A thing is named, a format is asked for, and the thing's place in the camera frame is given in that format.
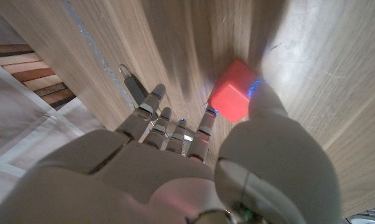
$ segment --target red cube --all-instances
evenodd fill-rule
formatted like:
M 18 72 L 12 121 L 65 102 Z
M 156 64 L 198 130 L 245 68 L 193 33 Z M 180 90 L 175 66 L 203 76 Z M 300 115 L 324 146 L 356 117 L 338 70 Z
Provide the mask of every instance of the red cube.
M 236 59 L 218 79 L 208 103 L 230 122 L 238 121 L 249 113 L 256 77 L 244 62 Z

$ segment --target floor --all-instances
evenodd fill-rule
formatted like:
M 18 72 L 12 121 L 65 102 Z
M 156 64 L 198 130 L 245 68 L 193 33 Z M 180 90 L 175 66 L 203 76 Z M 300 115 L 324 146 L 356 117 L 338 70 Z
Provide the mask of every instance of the floor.
M 149 90 L 164 83 L 161 106 L 195 131 L 240 58 L 331 157 L 343 215 L 375 207 L 375 0 L 12 0 L 0 12 L 108 129 L 131 113 L 120 64 Z M 217 118 L 210 166 L 233 125 Z
M 37 161 L 102 128 L 78 98 L 55 110 L 0 66 L 0 204 Z

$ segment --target white surface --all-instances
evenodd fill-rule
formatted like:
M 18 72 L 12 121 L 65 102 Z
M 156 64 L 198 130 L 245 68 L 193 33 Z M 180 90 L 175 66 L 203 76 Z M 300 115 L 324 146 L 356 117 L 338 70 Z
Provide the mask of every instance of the white surface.
M 78 98 L 56 111 L 0 67 L 0 203 L 39 159 L 98 128 Z

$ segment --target wooden panel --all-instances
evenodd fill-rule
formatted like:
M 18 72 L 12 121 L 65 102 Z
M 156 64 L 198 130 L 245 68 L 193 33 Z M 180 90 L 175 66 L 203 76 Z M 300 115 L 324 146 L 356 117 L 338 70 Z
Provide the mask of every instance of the wooden panel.
M 0 45 L 0 54 L 15 52 L 30 52 L 31 47 L 28 44 L 5 44 Z
M 131 113 L 60 1 L 0 1 L 0 13 L 108 129 Z
M 15 63 L 36 62 L 42 60 L 36 53 L 22 54 L 8 57 L 0 57 L 0 65 L 12 65 Z
M 29 62 L 29 63 L 20 63 L 15 65 L 5 65 L 3 68 L 10 74 L 17 72 L 25 72 L 34 69 L 49 68 L 49 66 L 43 62 Z
M 54 92 L 57 92 L 57 91 L 60 91 L 60 90 L 64 90 L 66 88 L 67 88 L 67 86 L 64 83 L 59 83 L 59 84 L 56 84 L 56 85 L 48 86 L 48 87 L 43 88 L 41 90 L 37 90 L 37 91 L 35 91 L 35 93 L 38 96 L 43 97 L 45 95 L 48 95 L 48 94 L 51 94 L 51 93 L 54 93 Z
M 130 111 L 109 112 L 121 105 L 111 80 L 100 71 L 64 8 L 57 1 L 33 2 L 11 1 L 8 7 L 0 1 L 0 10 L 55 72 L 62 72 L 61 79 L 80 93 L 93 114 L 106 127 L 114 127 Z M 375 120 L 367 123 L 366 117 L 372 112 L 375 118 L 375 0 L 70 3 L 109 66 L 117 71 L 119 64 L 128 65 L 149 90 L 164 83 L 168 94 L 162 106 L 173 109 L 173 121 L 186 118 L 193 130 L 218 76 L 233 59 L 242 59 L 265 76 L 289 115 L 331 156 L 343 191 L 344 215 L 375 205 L 375 176 L 355 174 L 375 171 Z M 22 12 L 17 16 L 26 21 L 39 17 L 43 22 L 20 22 L 13 16 L 18 10 Z M 113 98 L 102 103 L 104 96 Z M 217 118 L 210 166 L 232 127 L 221 115 Z M 351 136 L 351 127 L 373 139 L 355 144 L 355 154 L 345 147 L 353 147 L 349 142 L 358 138 Z M 355 164 L 350 157 L 374 162 Z M 372 185 L 364 188 L 369 181 Z
M 65 90 L 60 90 L 60 91 L 45 95 L 42 97 L 42 99 L 45 100 L 46 103 L 51 105 L 58 101 L 62 101 L 64 99 L 70 98 L 72 96 L 74 96 L 74 93 L 71 92 L 71 90 L 69 89 L 65 89 Z
M 35 80 L 26 81 L 23 84 L 25 84 L 25 86 L 28 87 L 30 90 L 36 91 L 62 82 L 63 81 L 57 75 L 49 75 L 43 78 L 37 78 Z
M 26 82 L 30 80 L 34 80 L 36 78 L 42 78 L 49 75 L 54 75 L 55 72 L 52 71 L 50 68 L 41 68 L 41 69 L 34 69 L 25 72 L 16 72 L 13 73 L 12 76 L 19 80 L 19 82 Z
M 338 173 L 344 215 L 374 208 L 375 95 L 327 152 Z

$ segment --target robotic hand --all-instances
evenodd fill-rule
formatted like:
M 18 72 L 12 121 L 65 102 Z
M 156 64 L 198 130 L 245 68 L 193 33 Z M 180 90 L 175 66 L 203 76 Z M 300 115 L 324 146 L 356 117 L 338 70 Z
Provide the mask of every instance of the robotic hand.
M 210 106 L 186 157 L 183 119 L 159 150 L 169 108 L 138 142 L 165 94 L 158 85 L 115 132 L 92 131 L 39 161 L 1 204 L 0 223 L 338 223 L 330 160 L 259 84 L 215 172 L 204 163 Z

